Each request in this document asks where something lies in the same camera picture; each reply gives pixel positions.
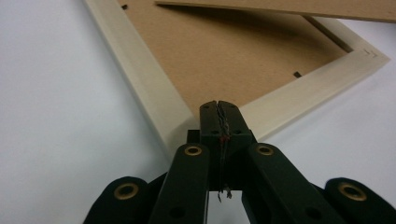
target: wooden frame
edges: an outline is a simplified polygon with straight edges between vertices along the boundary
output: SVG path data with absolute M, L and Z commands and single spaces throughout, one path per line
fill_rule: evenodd
M 157 4 L 220 7 L 244 10 L 283 12 L 305 16 L 320 16 L 364 21 L 396 22 L 396 5 L 392 0 L 156 0 Z
M 117 1 L 86 3 L 155 133 L 172 156 L 185 143 L 187 130 L 199 129 L 197 120 Z M 258 139 L 371 75 L 389 60 L 341 22 L 306 18 L 348 54 L 242 106 L 247 125 Z

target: white surface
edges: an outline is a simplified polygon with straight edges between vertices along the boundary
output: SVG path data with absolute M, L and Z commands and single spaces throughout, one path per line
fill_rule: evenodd
M 396 206 L 396 25 L 344 23 L 392 61 L 266 142 L 321 187 L 354 178 Z M 82 223 L 112 180 L 168 168 L 82 1 L 2 1 L 0 30 L 0 223 Z M 223 201 L 208 223 L 247 221 Z

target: frame backing board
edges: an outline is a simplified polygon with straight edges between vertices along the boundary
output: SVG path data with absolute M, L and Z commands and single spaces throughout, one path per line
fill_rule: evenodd
M 396 22 L 394 0 L 157 0 L 158 4 L 255 9 L 305 16 Z
M 119 0 L 192 113 L 245 105 L 347 53 L 297 15 Z
M 120 69 L 164 146 L 173 155 L 197 121 L 116 1 L 86 0 Z M 351 50 L 280 89 L 241 107 L 247 125 L 263 139 L 372 74 L 388 58 L 332 19 L 310 18 L 338 45 Z

